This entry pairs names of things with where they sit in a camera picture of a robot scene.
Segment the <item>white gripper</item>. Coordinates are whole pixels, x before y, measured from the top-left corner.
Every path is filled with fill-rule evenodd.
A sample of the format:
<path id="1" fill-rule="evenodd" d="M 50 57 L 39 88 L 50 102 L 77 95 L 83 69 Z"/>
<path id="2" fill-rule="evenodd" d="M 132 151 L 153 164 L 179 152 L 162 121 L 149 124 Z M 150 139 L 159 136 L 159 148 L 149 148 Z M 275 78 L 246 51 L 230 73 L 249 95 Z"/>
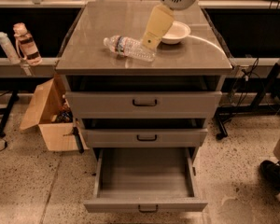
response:
<path id="1" fill-rule="evenodd" d="M 154 50 L 169 31 L 173 22 L 173 10 L 184 10 L 192 6 L 195 0 L 160 0 L 162 4 L 154 6 L 142 37 L 142 45 Z"/>

